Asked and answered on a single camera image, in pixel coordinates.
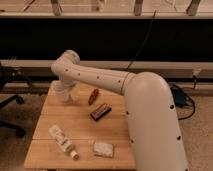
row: white bottle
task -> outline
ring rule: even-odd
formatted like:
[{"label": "white bottle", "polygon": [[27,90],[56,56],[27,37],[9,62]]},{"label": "white bottle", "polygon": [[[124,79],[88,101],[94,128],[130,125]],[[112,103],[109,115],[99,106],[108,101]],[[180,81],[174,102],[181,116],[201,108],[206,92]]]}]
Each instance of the white bottle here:
[{"label": "white bottle", "polygon": [[64,134],[58,125],[49,128],[50,135],[56,140],[59,148],[66,154],[70,155],[74,160],[79,159],[78,153],[75,151],[74,144]]}]

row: black cable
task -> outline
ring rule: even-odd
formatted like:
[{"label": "black cable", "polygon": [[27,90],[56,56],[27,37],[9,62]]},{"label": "black cable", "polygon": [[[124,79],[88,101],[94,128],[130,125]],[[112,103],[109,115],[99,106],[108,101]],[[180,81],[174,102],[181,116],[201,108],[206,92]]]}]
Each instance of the black cable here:
[{"label": "black cable", "polygon": [[194,79],[193,89],[195,89],[196,85],[197,85],[197,77],[196,77],[196,75],[193,75],[193,79]]},{"label": "black cable", "polygon": [[[171,89],[178,89],[178,90],[184,92],[183,89],[182,89],[181,87],[179,87],[179,86],[177,86],[177,85],[175,85],[175,84],[172,84],[170,88],[171,88]],[[188,116],[178,118],[178,120],[186,120],[186,119],[189,119],[189,118],[191,118],[191,117],[195,114],[195,111],[196,111],[196,104],[195,104],[195,101],[194,101],[188,94],[186,94],[185,92],[184,92],[184,94],[185,94],[185,96],[186,96],[186,100],[187,100],[189,103],[191,103],[191,104],[186,104],[185,106],[191,106],[191,107],[192,107],[192,112],[191,112],[191,114],[189,114]]]},{"label": "black cable", "polygon": [[139,47],[135,57],[132,59],[132,61],[129,63],[129,65],[127,66],[127,68],[125,69],[126,71],[129,70],[129,68],[131,67],[131,65],[135,62],[135,60],[137,59],[137,57],[140,55],[141,51],[143,50],[147,40],[149,39],[149,36],[150,36],[150,33],[151,33],[151,30],[152,30],[152,25],[153,25],[153,21],[155,20],[155,15],[156,15],[157,11],[155,10],[153,16],[152,16],[152,20],[149,24],[149,27],[148,27],[148,30],[146,32],[146,35],[145,35],[145,38],[141,44],[141,46]]},{"label": "black cable", "polygon": [[191,104],[192,104],[192,113],[188,116],[178,118],[178,120],[180,120],[180,121],[191,118],[195,114],[195,111],[196,111],[196,105],[195,105],[194,100],[191,97],[189,97],[188,95],[187,95],[187,98],[188,98],[188,101],[191,102]]}]

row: gray floor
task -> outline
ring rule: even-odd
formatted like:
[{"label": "gray floor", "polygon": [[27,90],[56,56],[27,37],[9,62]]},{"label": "gray floor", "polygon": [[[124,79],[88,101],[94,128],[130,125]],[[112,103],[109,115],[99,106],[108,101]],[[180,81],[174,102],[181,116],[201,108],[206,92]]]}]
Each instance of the gray floor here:
[{"label": "gray floor", "polygon": [[[15,131],[0,128],[0,170],[1,171],[24,171],[23,163],[30,141],[39,118],[45,95],[21,95],[25,104],[17,105],[12,102],[0,110],[0,120],[9,121],[22,126],[27,134],[19,139]],[[0,95],[0,100],[9,95]]]},{"label": "gray floor", "polygon": [[[0,100],[9,95],[0,95]],[[14,132],[0,128],[0,171],[25,171],[24,159],[30,145],[45,95],[22,95],[25,104],[15,102],[0,110],[0,120],[22,125],[27,135],[23,139],[14,136]],[[186,154],[191,171],[213,170],[213,97],[193,97],[197,104],[196,114],[181,121]]]}]

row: wooden table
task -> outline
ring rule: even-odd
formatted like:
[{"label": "wooden table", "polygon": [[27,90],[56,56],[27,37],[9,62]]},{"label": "wooden table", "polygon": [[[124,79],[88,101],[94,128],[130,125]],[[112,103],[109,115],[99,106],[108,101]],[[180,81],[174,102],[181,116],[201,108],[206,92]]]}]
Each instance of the wooden table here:
[{"label": "wooden table", "polygon": [[[100,89],[98,99],[89,106],[88,98],[94,87],[77,83],[76,88],[77,101],[62,103],[57,99],[51,84],[25,160],[25,168],[134,170],[123,97]],[[112,111],[95,122],[89,114],[104,102],[112,107]],[[51,138],[48,129],[53,124],[59,125],[73,140],[80,155],[78,161],[65,155]],[[113,143],[114,157],[94,156],[92,148],[95,140]]]}]

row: black panel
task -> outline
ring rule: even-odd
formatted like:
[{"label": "black panel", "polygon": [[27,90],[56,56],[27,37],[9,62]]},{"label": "black panel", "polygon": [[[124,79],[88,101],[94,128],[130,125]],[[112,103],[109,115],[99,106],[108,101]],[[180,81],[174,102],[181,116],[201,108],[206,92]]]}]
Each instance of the black panel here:
[{"label": "black panel", "polygon": [[[131,60],[150,20],[0,19],[0,58]],[[213,20],[155,20],[137,60],[213,61]]]}]

